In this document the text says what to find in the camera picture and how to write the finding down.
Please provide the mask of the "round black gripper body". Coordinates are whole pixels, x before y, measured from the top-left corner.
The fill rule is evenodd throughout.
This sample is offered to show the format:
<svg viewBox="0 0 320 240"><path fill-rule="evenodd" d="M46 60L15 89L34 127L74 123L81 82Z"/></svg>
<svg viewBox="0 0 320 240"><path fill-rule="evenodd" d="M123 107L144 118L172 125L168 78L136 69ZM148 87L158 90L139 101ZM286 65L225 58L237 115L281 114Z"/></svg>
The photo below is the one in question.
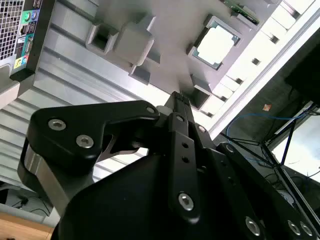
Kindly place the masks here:
<svg viewBox="0 0 320 240"><path fill-rule="evenodd" d="M248 240L242 211L235 212L218 177L228 159L214 150L200 157L197 223L183 220L169 205L169 163L144 157L79 192L55 228L54 240Z"/></svg>

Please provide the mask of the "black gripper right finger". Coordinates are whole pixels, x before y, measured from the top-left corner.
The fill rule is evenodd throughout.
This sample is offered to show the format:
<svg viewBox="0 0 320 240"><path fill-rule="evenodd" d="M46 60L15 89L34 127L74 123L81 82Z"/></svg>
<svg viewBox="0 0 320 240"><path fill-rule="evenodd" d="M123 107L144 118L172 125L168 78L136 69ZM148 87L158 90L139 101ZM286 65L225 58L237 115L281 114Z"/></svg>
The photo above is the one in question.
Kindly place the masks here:
<svg viewBox="0 0 320 240"><path fill-rule="evenodd" d="M190 101L181 96L198 164L205 167L206 202L215 197L222 220L220 240L227 231L235 240L317 240L318 224L296 210L242 155L227 142L215 146L209 133L195 123Z"/></svg>

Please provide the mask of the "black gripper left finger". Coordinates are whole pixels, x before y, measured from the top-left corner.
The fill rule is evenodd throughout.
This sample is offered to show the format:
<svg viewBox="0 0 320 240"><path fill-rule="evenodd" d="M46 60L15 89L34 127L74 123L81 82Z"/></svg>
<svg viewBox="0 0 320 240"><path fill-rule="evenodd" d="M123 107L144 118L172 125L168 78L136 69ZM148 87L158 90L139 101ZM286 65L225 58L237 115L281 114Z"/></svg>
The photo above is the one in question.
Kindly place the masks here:
<svg viewBox="0 0 320 240"><path fill-rule="evenodd" d="M168 203L185 221L200 219L195 142L174 92L159 111L144 100L52 107L30 119L20 163L24 184L58 213L81 191L145 157L168 161Z"/></svg>

